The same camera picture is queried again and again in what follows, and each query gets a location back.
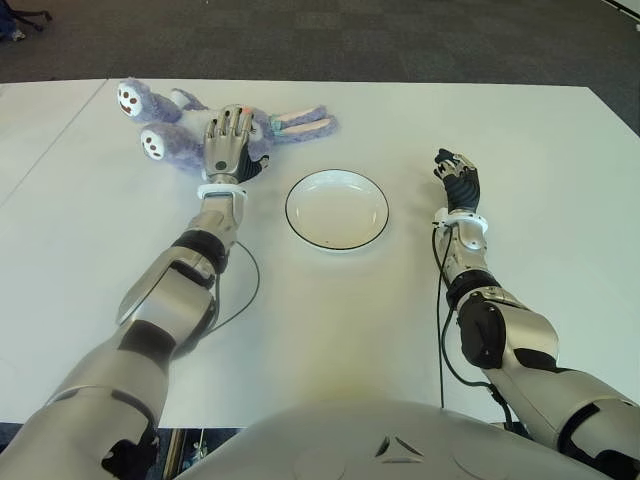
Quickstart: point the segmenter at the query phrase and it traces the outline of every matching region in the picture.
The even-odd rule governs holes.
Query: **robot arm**
[[[597,378],[556,365],[558,337],[549,321],[503,289],[487,267],[476,168],[446,150],[436,163],[449,200],[436,215],[437,251],[464,356],[535,441],[613,478],[640,478],[640,408]]]
[[[200,188],[200,213],[125,295],[115,334],[80,361],[0,456],[0,478],[129,480],[144,478],[155,462],[169,363],[216,320],[210,289],[226,267],[246,196],[237,183],[257,174],[243,169],[251,115],[239,128],[239,109],[221,112],[205,138],[215,185]]]

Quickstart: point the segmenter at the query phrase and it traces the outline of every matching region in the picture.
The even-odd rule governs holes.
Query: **robot finger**
[[[229,110],[227,108],[223,108],[218,112],[218,118],[215,120],[216,128],[214,130],[214,135],[216,137],[224,137],[227,134],[227,118],[229,117]]]
[[[464,155],[456,153],[453,156],[453,159],[456,161],[456,164],[457,164],[459,170],[463,170],[464,167],[467,167],[470,170],[475,170],[476,169],[476,166],[471,162],[471,160],[469,160]]]
[[[242,109],[240,107],[231,108],[231,120],[229,121],[229,135],[240,135],[238,131],[238,123],[240,122],[240,113]]]
[[[447,177],[449,175],[456,175],[456,166],[449,161],[442,161],[438,163],[438,166],[433,171],[433,173],[436,175],[436,177],[442,180],[444,177]]]
[[[207,131],[205,133],[205,140],[207,138],[213,138],[214,134],[215,134],[215,128],[216,128],[216,124],[218,123],[218,120],[215,118],[212,118],[211,121],[209,121],[209,125],[207,125]]]
[[[243,113],[244,120],[242,121],[242,132],[240,134],[243,140],[245,138],[248,140],[249,134],[251,133],[251,124],[253,122],[253,112],[250,109],[245,108],[243,109]]]

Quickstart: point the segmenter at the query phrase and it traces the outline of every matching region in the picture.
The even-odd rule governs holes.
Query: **plate rim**
[[[304,238],[302,235],[300,235],[298,233],[298,231],[295,229],[295,227],[291,224],[291,219],[289,218],[289,212],[287,211],[287,205],[289,204],[289,197],[291,197],[291,192],[293,192],[295,190],[295,188],[302,183],[304,180],[306,180],[307,178],[309,178],[312,175],[317,175],[318,173],[323,173],[323,172],[346,172],[346,173],[352,173],[354,175],[358,175],[359,177],[362,177],[368,181],[370,181],[380,192],[380,194],[382,195],[382,198],[384,199],[384,204],[387,206],[387,216],[384,220],[384,225],[382,225],[382,228],[380,229],[380,231],[370,240],[367,240],[364,243],[361,243],[359,245],[355,245],[353,247],[345,247],[345,248],[337,248],[337,247],[326,247],[324,245],[318,245],[315,242],[312,242],[311,240]],[[357,248],[361,248],[364,247],[365,245],[370,244],[371,242],[373,242],[376,238],[378,238],[380,235],[382,235],[382,232],[384,232],[387,228],[387,225],[389,223],[389,217],[391,216],[391,209],[389,208],[389,200],[387,199],[387,196],[384,194],[384,191],[380,188],[380,185],[378,185],[376,182],[374,182],[373,180],[371,180],[369,177],[367,177],[366,175],[362,175],[361,173],[358,172],[354,172],[353,170],[346,170],[344,168],[325,168],[323,170],[318,170],[312,173],[309,173],[307,175],[305,175],[304,177],[302,177],[300,180],[298,180],[296,183],[293,184],[293,186],[289,189],[289,193],[287,193],[287,198],[285,198],[284,201],[284,215],[287,219],[287,223],[289,224],[289,227],[291,228],[291,230],[293,230],[293,233],[295,233],[298,237],[300,237],[304,242],[313,245],[314,247],[320,248],[322,250],[325,251],[333,251],[333,252],[345,252],[348,250],[355,250]]]

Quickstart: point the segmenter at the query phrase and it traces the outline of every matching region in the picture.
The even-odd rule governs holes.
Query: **plush bunny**
[[[118,84],[118,104],[133,121],[147,124],[140,132],[140,140],[149,158],[183,170],[201,171],[204,132],[217,117],[217,110],[209,109],[179,88],[171,91],[171,99],[163,97],[134,78]],[[254,117],[248,149],[253,161],[268,157],[274,145],[326,137],[338,125],[323,106],[272,116],[243,106],[243,115],[250,114]]]

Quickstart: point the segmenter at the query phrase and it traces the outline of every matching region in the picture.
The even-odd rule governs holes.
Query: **white plate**
[[[382,233],[389,205],[368,178],[346,170],[324,170],[294,185],[286,213],[291,228],[307,242],[326,250],[351,250]]]

